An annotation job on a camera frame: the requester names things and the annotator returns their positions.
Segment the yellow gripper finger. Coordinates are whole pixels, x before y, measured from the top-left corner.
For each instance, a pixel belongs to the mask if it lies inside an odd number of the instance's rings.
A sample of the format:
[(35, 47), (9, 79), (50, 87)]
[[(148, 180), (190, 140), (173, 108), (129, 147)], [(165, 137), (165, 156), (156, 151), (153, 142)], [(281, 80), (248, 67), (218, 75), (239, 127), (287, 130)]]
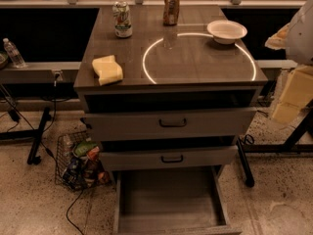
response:
[(297, 66), (288, 75), (287, 83), (273, 111), (272, 120), (288, 124), (312, 100), (313, 66)]

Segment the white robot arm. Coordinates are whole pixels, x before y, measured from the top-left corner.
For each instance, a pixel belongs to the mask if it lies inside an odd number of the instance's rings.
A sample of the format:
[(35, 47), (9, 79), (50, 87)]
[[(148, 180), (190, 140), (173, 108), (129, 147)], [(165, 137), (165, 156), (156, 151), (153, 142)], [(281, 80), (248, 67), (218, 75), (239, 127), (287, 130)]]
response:
[(272, 112), (274, 121), (287, 124), (313, 100), (313, 0), (307, 0), (289, 23), (266, 40), (265, 46), (284, 49), (286, 57), (297, 63)]

